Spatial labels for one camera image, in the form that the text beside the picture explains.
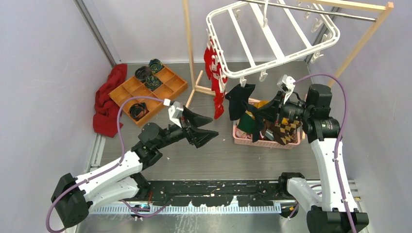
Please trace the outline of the black sock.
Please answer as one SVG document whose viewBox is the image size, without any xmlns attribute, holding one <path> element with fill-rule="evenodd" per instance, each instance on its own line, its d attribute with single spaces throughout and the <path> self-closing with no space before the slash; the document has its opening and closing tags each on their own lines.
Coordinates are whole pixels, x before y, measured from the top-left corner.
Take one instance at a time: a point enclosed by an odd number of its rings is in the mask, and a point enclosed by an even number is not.
<svg viewBox="0 0 412 233">
<path fill-rule="evenodd" d="M 225 99 L 229 101 L 228 110 L 231 121 L 240 119 L 246 112 L 246 105 L 255 87 L 255 84 L 246 83 L 244 86 L 238 84 L 226 93 Z"/>
</svg>

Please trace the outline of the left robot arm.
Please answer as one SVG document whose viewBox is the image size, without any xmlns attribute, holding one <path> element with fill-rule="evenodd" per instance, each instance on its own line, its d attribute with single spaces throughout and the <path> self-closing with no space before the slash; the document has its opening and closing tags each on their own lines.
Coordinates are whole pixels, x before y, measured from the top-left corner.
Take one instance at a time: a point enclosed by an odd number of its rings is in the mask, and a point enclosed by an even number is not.
<svg viewBox="0 0 412 233">
<path fill-rule="evenodd" d="M 217 131 L 202 129 L 212 118 L 192 112 L 187 107 L 173 104 L 168 109 L 172 124 L 161 128 L 154 122 L 146 123 L 138 135 L 138 142 L 122 155 L 94 171 L 74 177 L 67 173 L 60 177 L 52 194 L 51 215 L 55 210 L 63 224 L 62 231 L 74 227 L 99 207 L 118 200 L 145 200 L 149 195 L 146 179 L 141 172 L 153 166 L 165 148 L 182 139 L 200 148 L 218 136 Z"/>
</svg>

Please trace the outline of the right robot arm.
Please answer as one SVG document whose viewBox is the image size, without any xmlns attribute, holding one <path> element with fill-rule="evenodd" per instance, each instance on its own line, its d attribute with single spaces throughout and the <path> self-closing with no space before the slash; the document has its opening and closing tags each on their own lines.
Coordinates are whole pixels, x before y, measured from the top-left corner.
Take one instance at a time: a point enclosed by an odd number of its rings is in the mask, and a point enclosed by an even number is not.
<svg viewBox="0 0 412 233">
<path fill-rule="evenodd" d="M 343 163 L 343 124 L 331 117 L 331 88 L 310 85 L 306 99 L 294 103 L 278 91 L 260 108 L 246 105 L 256 119 L 281 122 L 283 117 L 299 120 L 315 155 L 320 175 L 321 195 L 299 172 L 283 172 L 277 186 L 283 199 L 295 198 L 306 212 L 311 233 L 359 233 L 369 224 L 367 213 L 358 209 L 350 190 Z"/>
</svg>

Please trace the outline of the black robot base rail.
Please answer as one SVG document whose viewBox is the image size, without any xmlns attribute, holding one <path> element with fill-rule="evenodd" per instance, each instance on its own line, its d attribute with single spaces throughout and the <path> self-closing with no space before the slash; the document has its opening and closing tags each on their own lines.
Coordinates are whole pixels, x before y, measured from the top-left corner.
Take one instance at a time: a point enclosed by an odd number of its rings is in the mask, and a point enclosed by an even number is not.
<svg viewBox="0 0 412 233">
<path fill-rule="evenodd" d="M 205 205 L 207 207 L 228 206 L 237 201 L 240 207 L 270 206 L 275 201 L 294 203 L 286 195 L 277 180 L 186 180 L 148 181 L 142 195 L 127 198 L 127 201 L 151 201 L 163 206 Z"/>
</svg>

